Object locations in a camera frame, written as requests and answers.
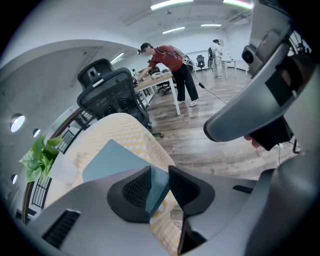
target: finger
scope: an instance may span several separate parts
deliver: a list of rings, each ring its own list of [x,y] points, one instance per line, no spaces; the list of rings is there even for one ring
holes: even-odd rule
[[[255,148],[258,148],[258,147],[260,147],[260,144],[255,139],[253,139],[252,146],[254,146]]]
[[[250,135],[243,136],[246,141],[251,141],[252,137]]]

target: wooden floor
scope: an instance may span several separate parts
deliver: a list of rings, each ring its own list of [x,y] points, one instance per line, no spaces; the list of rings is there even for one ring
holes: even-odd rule
[[[228,79],[213,78],[208,71],[197,72],[197,78],[206,89],[228,103],[250,81],[242,70],[233,78],[229,69]],[[189,107],[191,102],[186,90],[186,101],[180,104],[181,115],[177,116],[171,93],[156,93],[147,109],[154,132],[161,132],[164,138],[156,138],[169,153],[177,166],[188,167],[195,171],[246,179],[258,179],[263,170],[279,165],[279,148],[270,151],[254,148],[244,138],[229,142],[213,142],[203,131],[204,123],[225,106],[220,99],[198,86],[195,78],[199,101]],[[293,145],[286,142],[280,149],[280,162],[293,156]]]

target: red shirt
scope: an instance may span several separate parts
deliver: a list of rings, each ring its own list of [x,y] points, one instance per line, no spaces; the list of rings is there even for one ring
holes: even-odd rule
[[[149,67],[154,67],[158,63],[163,63],[172,72],[178,71],[182,65],[182,59],[174,52],[174,47],[168,45],[161,45],[155,48],[155,55],[153,55]]]

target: potted plant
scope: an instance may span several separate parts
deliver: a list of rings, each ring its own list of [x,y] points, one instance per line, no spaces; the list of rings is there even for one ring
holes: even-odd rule
[[[26,168],[26,182],[37,181],[41,174],[47,177],[57,156],[59,150],[56,148],[63,139],[59,137],[48,139],[45,144],[45,136],[39,138],[33,143],[32,148],[26,153],[21,160]]]

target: person in white clothing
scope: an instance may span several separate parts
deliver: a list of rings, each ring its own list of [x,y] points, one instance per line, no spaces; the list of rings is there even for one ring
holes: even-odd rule
[[[214,78],[222,78],[222,51],[218,39],[213,40],[211,48],[213,50]]]

